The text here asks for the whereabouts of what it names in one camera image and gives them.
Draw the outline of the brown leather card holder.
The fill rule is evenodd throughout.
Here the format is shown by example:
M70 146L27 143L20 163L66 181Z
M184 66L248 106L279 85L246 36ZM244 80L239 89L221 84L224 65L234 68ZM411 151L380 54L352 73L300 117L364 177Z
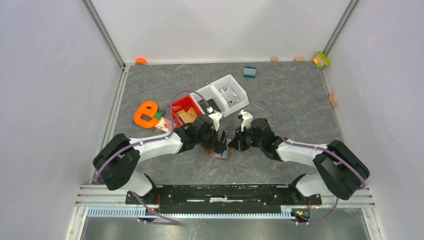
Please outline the brown leather card holder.
M229 160L229 159L230 159L230 157L231 157L231 153L233 152L233 149L228 147L228 143L229 143L230 141L231 141L231 139L227 137L227 140L226 140L226 143L227 143L227 150L226 150L226 151L224 151L223 153L215 153L215 152L213 152L213 151L211 151L211 150L208 150L208 149L206 149L206 148L203 148L203 147L202 147L202 149L203 149L203 151L204 151L204 152L206 152L206 153L207 153L207 154L208 154L211 158L227 161L227 160Z

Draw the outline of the white divided plastic bin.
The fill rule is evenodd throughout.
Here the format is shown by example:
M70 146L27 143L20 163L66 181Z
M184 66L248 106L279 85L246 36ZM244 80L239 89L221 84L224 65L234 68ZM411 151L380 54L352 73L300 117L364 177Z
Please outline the white divided plastic bin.
M209 105L214 111L228 117L250 104L247 92L231 74L211 82L189 95L203 114L208 114L207 105Z

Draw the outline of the red plastic bin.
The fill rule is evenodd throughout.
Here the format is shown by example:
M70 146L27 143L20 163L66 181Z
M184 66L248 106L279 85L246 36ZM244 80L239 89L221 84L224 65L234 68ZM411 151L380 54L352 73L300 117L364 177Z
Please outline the red plastic bin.
M168 108L171 110L171 115L176 122L176 125L179 126L179 122L177 120L176 113L180 110L187 111L189 108L193 107L196 111L198 117L203 114L202 110L199 108L196 100L190 95L184 96L172 103L172 105L168 105Z

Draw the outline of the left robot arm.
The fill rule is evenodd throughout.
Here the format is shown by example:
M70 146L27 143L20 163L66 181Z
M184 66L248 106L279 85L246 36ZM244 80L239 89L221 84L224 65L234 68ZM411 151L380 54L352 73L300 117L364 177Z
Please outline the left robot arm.
M115 135L93 159L94 183L104 184L110 191L131 191L145 204L153 203L157 190L146 174L136 172L136 166L158 156L191 151L196 146L223 152L226 145L217 140L222 118L219 112L202 114L192 123L145 138L128 138L123 133Z

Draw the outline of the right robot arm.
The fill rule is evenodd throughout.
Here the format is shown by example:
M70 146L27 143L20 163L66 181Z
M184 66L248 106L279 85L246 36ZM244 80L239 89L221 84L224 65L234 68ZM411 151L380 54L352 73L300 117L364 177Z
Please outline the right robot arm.
M265 118L254 119L250 127L238 127L228 145L240 152L259 148L271 160L316 168L317 174L300 176L289 189L289 199L295 204L315 194L332 194L347 201L370 177L369 169L342 141L318 145L295 142L276 135Z

